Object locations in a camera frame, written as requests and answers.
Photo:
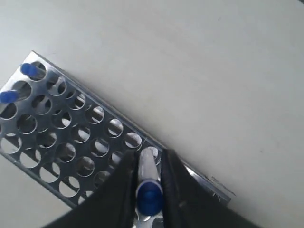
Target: blue test tube cap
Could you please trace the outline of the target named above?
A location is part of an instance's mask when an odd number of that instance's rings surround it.
[[[148,181],[141,184],[137,190],[137,209],[146,216],[158,214],[163,207],[163,194],[161,186]]]
[[[34,77],[39,74],[37,67],[34,64],[23,63],[20,67],[20,71],[22,74]]]
[[[3,91],[0,93],[0,102],[1,103],[13,103],[19,98],[19,93],[14,90]]]

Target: white table surface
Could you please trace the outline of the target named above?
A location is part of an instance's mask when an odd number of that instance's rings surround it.
[[[30,50],[65,69],[263,226],[304,224],[304,4],[297,0],[1,0],[0,82]],[[0,158],[0,224],[68,210]]]

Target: blue cap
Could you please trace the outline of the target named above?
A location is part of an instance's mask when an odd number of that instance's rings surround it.
[[[30,76],[30,77],[34,77],[34,76],[37,76],[39,74],[39,72],[37,70],[37,67],[33,64],[30,64],[30,63],[23,63],[20,67],[20,71],[24,75],[27,75],[27,76]]]
[[[14,90],[4,91],[0,93],[1,103],[13,103],[19,98],[19,93]]]
[[[137,190],[137,209],[146,216],[153,216],[162,210],[163,195],[160,185],[145,182]]]

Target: perforated metal rack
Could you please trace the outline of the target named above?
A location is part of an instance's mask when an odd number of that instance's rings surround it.
[[[0,104],[0,153],[10,162],[72,208],[111,175],[128,150],[152,147],[160,169],[163,145],[37,53],[24,63],[44,73],[32,78],[18,68],[1,89],[27,97]],[[230,201],[187,168],[210,194],[224,204]]]

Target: test tube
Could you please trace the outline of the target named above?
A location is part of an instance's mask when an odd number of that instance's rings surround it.
[[[138,164],[138,182],[136,204],[139,213],[155,216],[162,210],[163,192],[154,161],[153,150],[143,149]]]
[[[9,104],[9,103],[14,103],[16,101],[21,101],[26,98],[28,98],[29,92],[26,90],[8,90],[8,91],[3,91],[0,93],[0,102]]]
[[[35,78],[37,80],[43,79],[43,77],[46,74],[46,72],[43,69],[40,69],[34,64],[30,64],[30,63],[23,63],[20,67],[20,71],[22,74]]]

